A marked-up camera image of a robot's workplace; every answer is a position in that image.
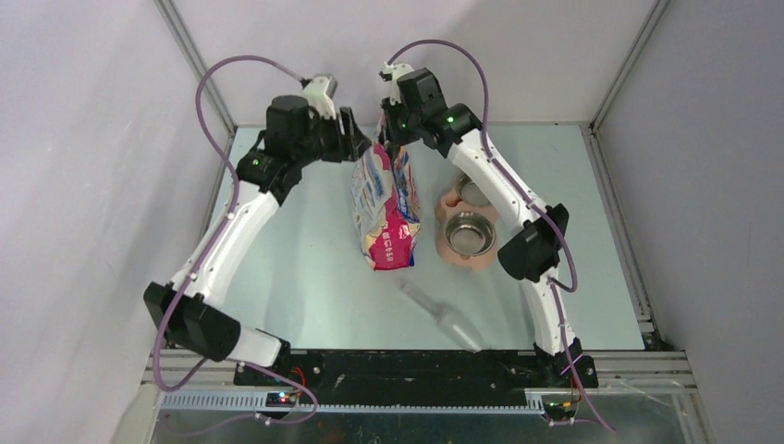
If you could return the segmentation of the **clear plastic scoop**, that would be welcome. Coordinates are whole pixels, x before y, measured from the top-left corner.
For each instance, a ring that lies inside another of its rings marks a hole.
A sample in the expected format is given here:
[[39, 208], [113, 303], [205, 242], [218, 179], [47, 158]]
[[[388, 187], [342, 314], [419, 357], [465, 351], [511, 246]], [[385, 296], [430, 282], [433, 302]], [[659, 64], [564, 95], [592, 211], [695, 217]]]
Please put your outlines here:
[[472, 353], [485, 349], [484, 338], [478, 328], [455, 305], [432, 298], [407, 279], [401, 279], [398, 287], [433, 318], [439, 331], [454, 344]]

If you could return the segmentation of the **pet food bag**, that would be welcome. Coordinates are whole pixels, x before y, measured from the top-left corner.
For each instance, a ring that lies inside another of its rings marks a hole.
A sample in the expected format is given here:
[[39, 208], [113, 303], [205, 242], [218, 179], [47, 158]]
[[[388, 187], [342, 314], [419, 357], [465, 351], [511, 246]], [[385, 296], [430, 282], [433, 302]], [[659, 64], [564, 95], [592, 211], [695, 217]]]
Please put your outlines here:
[[360, 252], [374, 271], [413, 267], [422, 224], [410, 154], [404, 147], [393, 150], [385, 128], [377, 123], [371, 147], [355, 164], [350, 187]]

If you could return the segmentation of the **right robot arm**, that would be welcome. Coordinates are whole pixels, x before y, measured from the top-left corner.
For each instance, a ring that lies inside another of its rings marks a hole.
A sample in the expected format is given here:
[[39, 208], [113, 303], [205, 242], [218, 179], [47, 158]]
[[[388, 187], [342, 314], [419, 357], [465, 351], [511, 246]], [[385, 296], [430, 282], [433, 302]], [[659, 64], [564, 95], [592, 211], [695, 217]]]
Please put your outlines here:
[[439, 152], [478, 186], [509, 228], [498, 261], [525, 292], [534, 345], [546, 353], [537, 363], [539, 377], [551, 387], [564, 385], [575, 373], [565, 353], [575, 335], [556, 288], [568, 210], [547, 204], [527, 186], [489, 140], [476, 114], [465, 104], [447, 104], [429, 69], [387, 65], [380, 76], [388, 85], [381, 103], [387, 139], [398, 146], [421, 141]]

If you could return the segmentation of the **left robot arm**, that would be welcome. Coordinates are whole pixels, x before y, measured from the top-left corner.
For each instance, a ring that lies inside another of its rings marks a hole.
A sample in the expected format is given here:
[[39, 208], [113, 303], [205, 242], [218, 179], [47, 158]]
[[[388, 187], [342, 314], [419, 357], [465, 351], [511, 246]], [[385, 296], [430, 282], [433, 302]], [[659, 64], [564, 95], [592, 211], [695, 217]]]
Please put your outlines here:
[[301, 181], [303, 169], [319, 161], [354, 162], [370, 145], [348, 106], [330, 119], [302, 95], [275, 98], [265, 129], [233, 166], [222, 218], [166, 284], [151, 283], [143, 294], [164, 339], [211, 361], [257, 364], [257, 374], [270, 385], [288, 381], [292, 361], [281, 353], [287, 342], [224, 313], [228, 287], [257, 234]]

